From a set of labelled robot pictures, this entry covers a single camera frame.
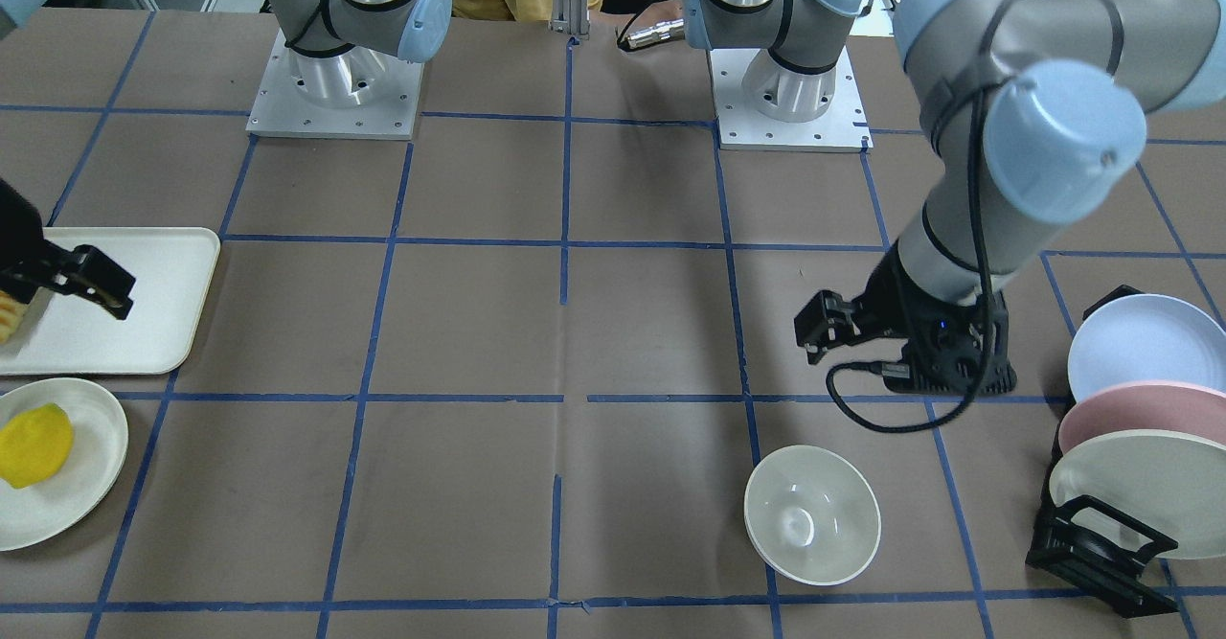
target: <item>yellow lemon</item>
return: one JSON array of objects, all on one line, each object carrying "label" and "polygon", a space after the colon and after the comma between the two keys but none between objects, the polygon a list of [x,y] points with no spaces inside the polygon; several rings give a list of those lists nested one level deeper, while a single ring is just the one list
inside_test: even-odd
[{"label": "yellow lemon", "polygon": [[0,478],[13,488],[55,476],[72,450],[72,423],[59,405],[22,412],[0,428]]}]

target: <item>cable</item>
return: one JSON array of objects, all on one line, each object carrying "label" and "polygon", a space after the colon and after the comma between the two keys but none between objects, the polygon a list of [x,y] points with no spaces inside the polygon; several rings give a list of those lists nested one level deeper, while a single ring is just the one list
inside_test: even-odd
[{"label": "cable", "polygon": [[324,13],[325,7],[327,7],[327,0],[319,0],[319,4],[315,5],[315,11],[311,11],[310,18],[306,18],[306,23],[303,23],[303,28],[298,32],[298,36],[291,37],[291,39],[286,42],[286,49],[293,49],[294,45],[298,45],[298,42],[302,42],[303,37],[306,37],[306,32],[309,32],[310,27],[315,25],[315,20]]},{"label": "cable", "polygon": [[[996,39],[996,32],[999,28],[1000,22],[1003,22],[1009,6],[1016,0],[1002,0],[997,5],[992,18],[988,20],[988,25],[984,28],[982,40],[980,40],[980,54],[984,55],[992,49],[992,42]],[[978,397],[980,392],[983,390],[983,383],[986,381],[988,374],[988,367],[992,365],[993,357],[996,356],[996,303],[993,299],[992,289],[992,267],[988,264],[987,255],[987,243],[983,237],[983,212],[980,204],[980,183],[982,175],[980,172],[981,164],[983,164],[983,123],[987,115],[987,92],[984,88],[978,90],[971,103],[971,137],[967,148],[966,158],[966,199],[969,204],[970,218],[971,218],[971,242],[975,245],[975,267],[980,276],[980,296],[976,299],[976,305],[980,309],[982,316],[981,325],[983,326],[983,337],[980,341],[980,364],[976,369],[975,378],[971,386],[966,389],[962,394],[962,400],[953,410],[946,412],[944,416],[937,417],[931,421],[924,421],[923,423],[913,423],[906,426],[883,426],[879,423],[873,423],[864,418],[863,416],[856,413],[835,386],[835,377],[843,370],[858,370],[862,373],[872,373],[875,375],[881,375],[881,369],[885,364],[884,361],[846,361],[845,363],[839,363],[830,367],[826,372],[826,391],[830,394],[830,399],[834,401],[835,406],[852,419],[857,424],[875,430],[877,433],[890,433],[890,434],[902,434],[902,433],[920,433],[920,430],[932,430],[945,426],[946,423],[954,421],[962,412],[970,407],[975,400]],[[899,288],[899,296],[902,296],[901,291],[901,274],[895,274],[894,281],[895,286]]]},{"label": "cable", "polygon": [[634,22],[636,22],[636,20],[639,20],[639,16],[646,13],[647,10],[650,10],[650,7],[652,5],[655,5],[656,2],[661,2],[661,1],[662,0],[647,0],[647,4],[644,5],[641,7],[641,10],[635,11],[635,15],[630,16],[630,20],[628,20],[628,22],[625,22],[625,27],[622,28],[622,33],[618,33],[618,36],[617,36],[617,40],[615,42],[617,42],[617,45],[618,45],[619,50],[625,50],[626,49],[626,47],[625,47],[625,42],[626,42],[625,40],[625,33],[630,32],[631,25],[634,25]]}]

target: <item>dish rack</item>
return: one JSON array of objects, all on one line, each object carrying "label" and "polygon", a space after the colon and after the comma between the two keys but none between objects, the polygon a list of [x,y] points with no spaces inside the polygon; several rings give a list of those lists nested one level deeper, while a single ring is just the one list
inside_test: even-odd
[{"label": "dish rack", "polygon": [[[1090,307],[1081,315],[1081,320],[1090,318],[1090,314],[1110,302],[1140,293],[1141,291],[1129,286],[1121,286]],[[1069,399],[1067,408],[1073,408],[1072,399]],[[1112,504],[1103,503],[1091,496],[1078,496],[1063,505],[1057,505],[1052,500],[1048,486],[1052,470],[1060,456],[1063,453],[1059,448],[1059,439],[1056,439],[1052,443],[1052,461],[1043,476],[1038,514],[1035,518],[1035,535],[1031,538],[1030,551],[1026,553],[1026,564],[1054,574],[1106,602],[1121,617],[1133,618],[1178,612],[1178,605],[1173,599],[1161,595],[1160,591],[1146,586],[1140,580],[1145,567],[1156,556],[1173,551],[1178,542],[1112,507]],[[1112,518],[1116,522],[1143,535],[1150,542],[1137,551],[1129,551],[1085,526],[1074,524],[1073,518],[1086,509]]]}]

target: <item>table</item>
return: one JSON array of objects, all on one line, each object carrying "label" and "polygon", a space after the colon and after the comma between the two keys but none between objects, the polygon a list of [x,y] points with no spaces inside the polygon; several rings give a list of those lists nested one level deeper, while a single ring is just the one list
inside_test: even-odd
[{"label": "table", "polygon": [[[44,218],[223,242],[186,363],[97,379],[128,461],[81,524],[0,554],[0,635],[1226,634],[1221,561],[1151,569],[1183,613],[1130,622],[1022,564],[1080,312],[1128,282],[1221,320],[1226,107],[1154,118],[1008,286],[1015,394],[881,437],[791,319],[858,293],[940,173],[889,39],[850,42],[874,148],[815,156],[718,150],[699,50],[460,20],[412,145],[249,137],[275,33],[43,10],[0,44],[0,175]],[[840,380],[875,421],[949,406]],[[842,586],[770,574],[744,534],[755,460],[797,443],[880,500]]]}]

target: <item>metal base plate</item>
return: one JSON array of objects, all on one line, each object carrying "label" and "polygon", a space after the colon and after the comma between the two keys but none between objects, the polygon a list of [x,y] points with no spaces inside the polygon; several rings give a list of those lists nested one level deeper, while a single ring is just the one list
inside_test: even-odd
[{"label": "metal base plate", "polygon": [[741,81],[759,50],[711,50],[711,81],[720,121],[720,146],[755,151],[821,151],[858,153],[872,148],[859,88],[851,59],[842,50],[836,64],[839,83],[824,115],[810,123],[783,123],[758,112],[745,98]]},{"label": "metal base plate", "polygon": [[287,53],[284,36],[277,32],[260,92],[251,103],[248,132],[275,137],[412,141],[424,66],[389,58],[389,70],[379,82],[381,97],[358,107],[322,107],[298,92]]}]

